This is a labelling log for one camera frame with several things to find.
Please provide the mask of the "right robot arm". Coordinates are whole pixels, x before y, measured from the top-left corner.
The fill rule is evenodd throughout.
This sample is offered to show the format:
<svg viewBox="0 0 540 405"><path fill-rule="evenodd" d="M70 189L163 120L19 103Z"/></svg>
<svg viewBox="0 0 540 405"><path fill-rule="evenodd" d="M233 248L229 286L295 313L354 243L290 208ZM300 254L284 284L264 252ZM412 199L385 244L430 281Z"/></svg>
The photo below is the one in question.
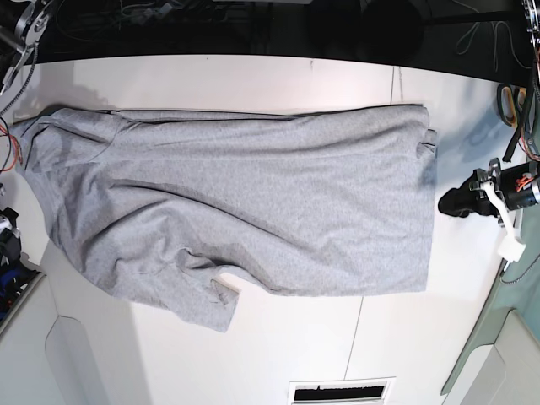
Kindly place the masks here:
<svg viewBox="0 0 540 405"><path fill-rule="evenodd" d="M1 2L1 235L18 234L8 219L5 181L24 162L14 136L13 108L20 104L38 64L41 38L51 21L53 1Z"/></svg>

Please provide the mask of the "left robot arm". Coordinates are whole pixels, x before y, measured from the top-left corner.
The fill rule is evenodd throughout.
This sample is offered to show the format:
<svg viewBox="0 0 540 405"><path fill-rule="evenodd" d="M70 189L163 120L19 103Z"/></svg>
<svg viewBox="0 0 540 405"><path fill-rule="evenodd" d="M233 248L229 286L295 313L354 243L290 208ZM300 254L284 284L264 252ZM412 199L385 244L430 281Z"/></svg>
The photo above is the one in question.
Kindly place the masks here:
<svg viewBox="0 0 540 405"><path fill-rule="evenodd" d="M539 2L521 4L532 44L528 84L525 88L500 84L496 92L499 118L514 134L502 159L490 160L487 170L474 170L438 203L439 211L451 217L471 213L496 217L512 241L518 236L509 213L539 204L539 150L533 146L536 126L531 124L539 117Z"/></svg>

